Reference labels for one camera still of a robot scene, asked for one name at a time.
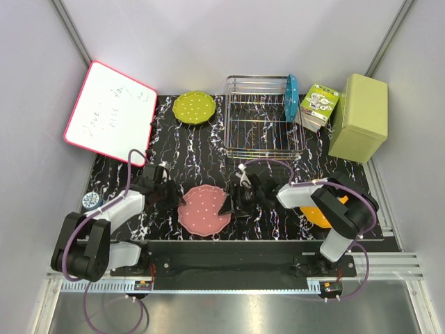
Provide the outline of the pink polka dot plate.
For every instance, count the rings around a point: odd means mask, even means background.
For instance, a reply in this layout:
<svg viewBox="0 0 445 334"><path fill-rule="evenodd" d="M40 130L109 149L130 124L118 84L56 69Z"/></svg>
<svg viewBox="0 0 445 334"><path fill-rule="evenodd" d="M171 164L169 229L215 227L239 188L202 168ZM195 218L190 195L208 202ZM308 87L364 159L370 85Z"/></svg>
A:
<svg viewBox="0 0 445 334"><path fill-rule="evenodd" d="M178 207L178 221L189 233L208 237L221 232L231 221L231 214L219 215L227 194L217 186L203 184L190 189Z"/></svg>

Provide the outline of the green polka dot plate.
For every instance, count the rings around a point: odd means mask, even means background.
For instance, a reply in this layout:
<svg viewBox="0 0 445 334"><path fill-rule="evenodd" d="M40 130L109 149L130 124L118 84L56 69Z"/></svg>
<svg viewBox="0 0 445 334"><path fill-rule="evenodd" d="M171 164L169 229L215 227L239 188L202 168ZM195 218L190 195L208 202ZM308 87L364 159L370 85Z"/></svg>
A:
<svg viewBox="0 0 445 334"><path fill-rule="evenodd" d="M199 91L180 95L174 102L172 112L178 121L187 125L200 125L215 113L216 103L212 96Z"/></svg>

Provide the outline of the blue polka dot plate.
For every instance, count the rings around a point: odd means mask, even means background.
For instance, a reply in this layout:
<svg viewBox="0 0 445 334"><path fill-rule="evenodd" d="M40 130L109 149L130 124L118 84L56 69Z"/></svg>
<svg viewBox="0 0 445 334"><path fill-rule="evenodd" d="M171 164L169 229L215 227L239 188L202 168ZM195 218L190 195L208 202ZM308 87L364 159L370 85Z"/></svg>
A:
<svg viewBox="0 0 445 334"><path fill-rule="evenodd" d="M299 85L295 75L289 74L284 92L284 115L287 122L295 122L299 107Z"/></svg>

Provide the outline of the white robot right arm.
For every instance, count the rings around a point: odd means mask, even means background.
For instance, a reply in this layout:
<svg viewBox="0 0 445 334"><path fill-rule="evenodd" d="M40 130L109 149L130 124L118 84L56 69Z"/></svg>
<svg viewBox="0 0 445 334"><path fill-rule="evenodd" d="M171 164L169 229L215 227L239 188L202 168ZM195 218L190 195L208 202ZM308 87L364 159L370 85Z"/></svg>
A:
<svg viewBox="0 0 445 334"><path fill-rule="evenodd" d="M318 272L324 276L339 270L346 251L377 222L376 199L340 170L324 179L286 184L267 175L242 172L236 176L238 181L230 184L218 210L220 216L249 216L257 205L269 209L319 209L331 225L315 260Z"/></svg>

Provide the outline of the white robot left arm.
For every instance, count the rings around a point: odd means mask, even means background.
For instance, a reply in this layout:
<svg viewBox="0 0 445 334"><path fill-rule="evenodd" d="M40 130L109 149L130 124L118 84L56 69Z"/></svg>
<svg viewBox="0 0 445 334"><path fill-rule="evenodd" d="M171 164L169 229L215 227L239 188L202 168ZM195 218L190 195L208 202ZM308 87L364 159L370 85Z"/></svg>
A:
<svg viewBox="0 0 445 334"><path fill-rule="evenodd" d="M62 224L50 266L70 282L97 282L107 271L128 268L141 276L149 270L150 259L143 247L132 241L112 242L112 234L146 207L174 209L185 204L170 165L146 164L142 174L112 201L84 213L69 213Z"/></svg>

